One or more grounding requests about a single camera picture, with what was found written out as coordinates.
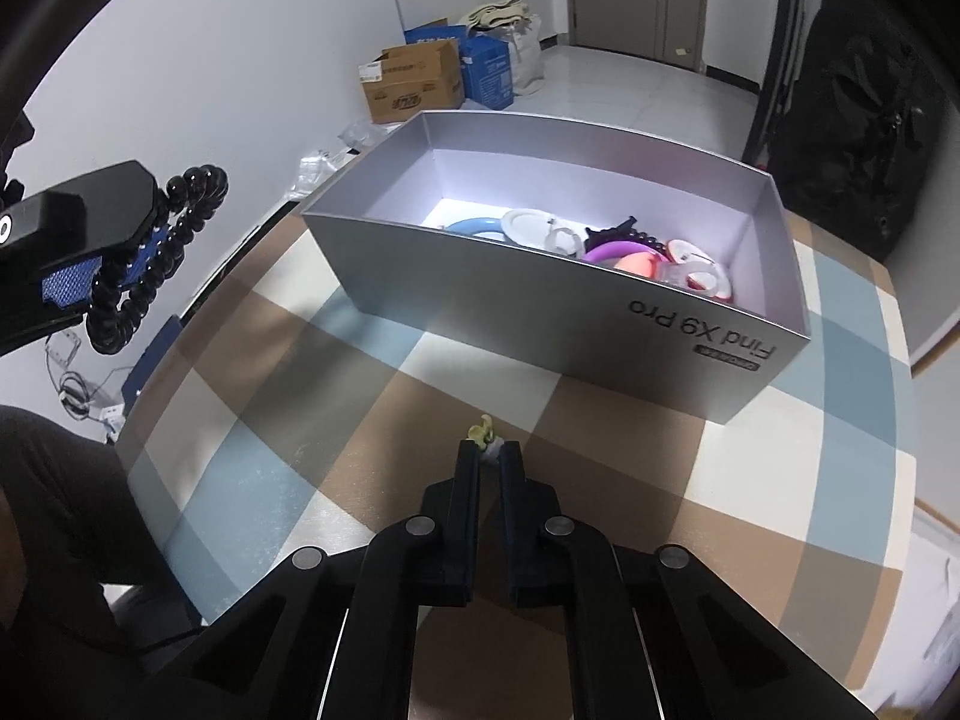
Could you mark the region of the checkered table cloth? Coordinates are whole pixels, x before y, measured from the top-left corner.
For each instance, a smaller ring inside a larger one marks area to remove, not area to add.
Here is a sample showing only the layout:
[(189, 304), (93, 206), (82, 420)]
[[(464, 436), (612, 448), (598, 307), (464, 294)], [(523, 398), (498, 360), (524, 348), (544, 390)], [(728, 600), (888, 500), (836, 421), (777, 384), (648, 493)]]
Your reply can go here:
[[(213, 288), (119, 437), (205, 622), (135, 715), (200, 718), (218, 619), (294, 550), (345, 553), (415, 515), (482, 415), (568, 517), (641, 553), (683, 546), (859, 699), (907, 562), (907, 339), (880, 263), (807, 221), (789, 238), (811, 343), (715, 424), (365, 316), (306, 224), (283, 220)], [(578, 718), (562, 612), (509, 598), (499, 458), (480, 458), (472, 598), (420, 611), (404, 718)]]

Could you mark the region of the grey cardboard box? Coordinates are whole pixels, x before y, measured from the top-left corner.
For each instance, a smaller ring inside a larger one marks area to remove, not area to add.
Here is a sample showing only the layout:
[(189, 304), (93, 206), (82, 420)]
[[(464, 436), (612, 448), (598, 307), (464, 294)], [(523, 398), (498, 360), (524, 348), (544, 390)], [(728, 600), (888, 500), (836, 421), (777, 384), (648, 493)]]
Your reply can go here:
[[(731, 304), (444, 226), (534, 208), (635, 216), (726, 266)], [(714, 422), (811, 338), (768, 174), (656, 135), (546, 115), (430, 110), (327, 181), (304, 218), (359, 310)]]

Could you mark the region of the white plastic bag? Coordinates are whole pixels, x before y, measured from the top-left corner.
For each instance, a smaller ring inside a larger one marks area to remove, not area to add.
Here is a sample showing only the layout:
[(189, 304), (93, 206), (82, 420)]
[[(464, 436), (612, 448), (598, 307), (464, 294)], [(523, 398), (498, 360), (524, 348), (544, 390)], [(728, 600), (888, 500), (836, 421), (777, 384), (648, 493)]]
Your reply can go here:
[(302, 156), (293, 183), (283, 195), (285, 202), (299, 202), (313, 193), (320, 184), (324, 184), (340, 169), (351, 163), (356, 156), (379, 145), (395, 128), (395, 124), (375, 124), (371, 121), (358, 121), (348, 125), (338, 135), (342, 143), (339, 149), (325, 151), (314, 149)]

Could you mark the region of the blue cardboard box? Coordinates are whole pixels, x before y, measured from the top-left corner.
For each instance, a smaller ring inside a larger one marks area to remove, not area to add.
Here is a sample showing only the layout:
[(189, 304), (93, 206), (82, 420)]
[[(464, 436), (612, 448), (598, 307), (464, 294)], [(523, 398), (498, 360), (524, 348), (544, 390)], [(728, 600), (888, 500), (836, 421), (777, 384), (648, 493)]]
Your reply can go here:
[(466, 96), (491, 110), (505, 110), (514, 103), (511, 57), (503, 41), (466, 25), (427, 25), (405, 29), (405, 43), (451, 39), (457, 44), (460, 75)]

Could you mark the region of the black backpack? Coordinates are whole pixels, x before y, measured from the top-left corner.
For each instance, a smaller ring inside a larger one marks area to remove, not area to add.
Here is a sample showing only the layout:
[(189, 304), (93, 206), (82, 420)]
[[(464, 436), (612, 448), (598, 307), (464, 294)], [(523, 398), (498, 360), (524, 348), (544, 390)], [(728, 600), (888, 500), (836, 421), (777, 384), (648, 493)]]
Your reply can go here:
[(913, 219), (944, 115), (934, 73), (871, 0), (822, 0), (770, 148), (782, 203), (882, 262)]

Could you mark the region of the brown cardboard box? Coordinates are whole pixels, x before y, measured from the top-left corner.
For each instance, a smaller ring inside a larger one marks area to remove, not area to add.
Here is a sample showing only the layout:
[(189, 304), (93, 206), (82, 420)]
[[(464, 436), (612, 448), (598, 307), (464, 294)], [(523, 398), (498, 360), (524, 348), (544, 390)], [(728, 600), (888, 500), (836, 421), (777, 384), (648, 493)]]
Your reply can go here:
[(459, 46), (452, 39), (384, 49), (358, 67), (375, 124), (398, 124), (422, 110), (459, 109), (466, 99)]

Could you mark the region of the small yellow green charm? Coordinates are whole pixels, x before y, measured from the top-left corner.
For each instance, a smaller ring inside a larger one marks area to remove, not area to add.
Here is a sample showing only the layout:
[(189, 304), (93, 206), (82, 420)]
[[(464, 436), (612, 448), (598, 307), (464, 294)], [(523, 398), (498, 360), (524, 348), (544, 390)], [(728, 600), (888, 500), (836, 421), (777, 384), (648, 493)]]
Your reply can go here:
[(496, 432), (493, 418), (490, 415), (482, 415), (477, 424), (467, 429), (467, 439), (477, 445), (480, 450), (480, 458), (488, 463), (496, 463), (500, 458), (501, 449), (505, 444), (500, 434)]

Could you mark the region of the clear ring red base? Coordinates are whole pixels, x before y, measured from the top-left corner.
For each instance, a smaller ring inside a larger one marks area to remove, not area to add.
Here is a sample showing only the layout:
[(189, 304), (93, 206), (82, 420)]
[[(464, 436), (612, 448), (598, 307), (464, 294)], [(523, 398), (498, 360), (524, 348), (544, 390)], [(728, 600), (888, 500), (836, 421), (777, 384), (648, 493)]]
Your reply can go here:
[(734, 299), (726, 266), (685, 239), (670, 239), (664, 244), (664, 258), (656, 265), (656, 278), (715, 301), (731, 304)]

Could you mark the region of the white red round case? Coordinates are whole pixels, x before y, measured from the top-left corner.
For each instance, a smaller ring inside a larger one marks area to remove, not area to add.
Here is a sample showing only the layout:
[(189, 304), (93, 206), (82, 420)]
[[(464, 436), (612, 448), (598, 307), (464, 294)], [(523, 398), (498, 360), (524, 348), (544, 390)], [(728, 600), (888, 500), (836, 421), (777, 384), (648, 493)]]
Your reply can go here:
[(580, 259), (586, 253), (586, 227), (534, 208), (514, 208), (501, 218), (501, 232), (513, 244), (547, 254)]

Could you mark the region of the white bag with clothes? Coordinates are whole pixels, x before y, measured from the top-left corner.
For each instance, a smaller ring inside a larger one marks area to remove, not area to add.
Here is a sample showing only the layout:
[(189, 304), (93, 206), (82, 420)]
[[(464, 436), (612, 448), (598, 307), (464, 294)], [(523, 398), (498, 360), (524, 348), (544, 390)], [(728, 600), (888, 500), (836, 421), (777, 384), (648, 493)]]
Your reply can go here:
[(540, 46), (542, 20), (526, 0), (500, 0), (474, 8), (459, 23), (472, 34), (493, 37), (508, 46), (512, 89), (517, 96), (537, 93), (545, 83)]

